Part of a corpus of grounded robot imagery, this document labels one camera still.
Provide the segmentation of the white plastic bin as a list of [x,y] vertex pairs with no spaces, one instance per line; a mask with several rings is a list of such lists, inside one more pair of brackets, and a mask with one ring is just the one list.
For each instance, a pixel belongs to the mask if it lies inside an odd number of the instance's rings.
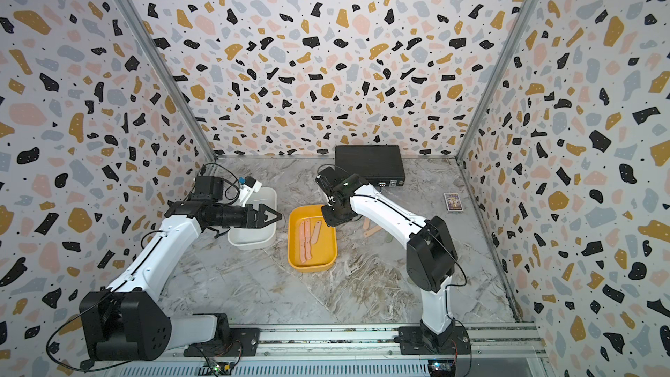
[[241,251],[266,249],[276,240],[277,222],[281,215],[277,213],[277,193],[273,188],[261,187],[249,190],[244,187],[243,198],[245,213],[249,218],[243,227],[232,227],[228,241]]

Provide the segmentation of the yellow plastic bin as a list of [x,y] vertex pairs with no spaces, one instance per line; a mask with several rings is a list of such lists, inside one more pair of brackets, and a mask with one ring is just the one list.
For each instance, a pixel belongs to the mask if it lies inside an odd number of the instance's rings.
[[288,220],[288,262],[298,272],[329,270],[338,256],[335,228],[329,227],[321,205],[301,206]]

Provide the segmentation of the long pink sheathed knife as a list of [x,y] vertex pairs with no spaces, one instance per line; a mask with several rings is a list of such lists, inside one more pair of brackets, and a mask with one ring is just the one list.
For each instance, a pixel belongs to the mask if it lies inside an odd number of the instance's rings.
[[298,225],[298,250],[300,262],[303,265],[306,262],[305,256],[305,221],[301,221]]

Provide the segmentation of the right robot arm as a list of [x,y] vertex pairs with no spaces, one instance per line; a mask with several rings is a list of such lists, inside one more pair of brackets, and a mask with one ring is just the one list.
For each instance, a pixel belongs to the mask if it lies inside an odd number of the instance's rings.
[[414,214],[382,195],[365,178],[344,176],[335,166],[321,170],[316,183],[327,199],[321,211],[328,226],[337,227],[363,216],[402,245],[408,277],[422,291],[420,341],[431,353],[449,347],[455,335],[450,288],[459,265],[445,221],[439,216],[428,219]]

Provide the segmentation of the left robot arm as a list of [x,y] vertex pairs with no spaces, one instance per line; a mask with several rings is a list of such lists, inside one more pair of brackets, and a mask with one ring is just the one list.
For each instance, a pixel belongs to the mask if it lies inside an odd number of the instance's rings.
[[158,301],[173,270],[186,250],[206,230],[215,228],[261,230],[282,219],[266,204],[252,206],[249,199],[262,184],[201,171],[181,202],[174,202],[152,238],[133,263],[109,286],[91,291],[80,302],[88,361],[81,373],[110,369],[132,361],[153,361],[178,347],[215,341],[226,350],[235,345],[223,313],[197,314],[171,319]]

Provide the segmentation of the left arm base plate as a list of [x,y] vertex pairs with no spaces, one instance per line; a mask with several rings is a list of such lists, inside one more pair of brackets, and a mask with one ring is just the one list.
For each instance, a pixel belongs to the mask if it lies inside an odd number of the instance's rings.
[[188,346],[184,357],[254,357],[260,342],[260,329],[251,327],[233,327],[230,337],[223,341],[218,338]]

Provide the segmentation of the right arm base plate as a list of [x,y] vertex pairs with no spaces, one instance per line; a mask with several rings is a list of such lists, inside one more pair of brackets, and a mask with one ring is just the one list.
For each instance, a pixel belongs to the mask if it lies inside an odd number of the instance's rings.
[[400,345],[402,355],[471,354],[470,338],[463,326],[451,325],[440,334],[425,326],[402,326],[394,342]]

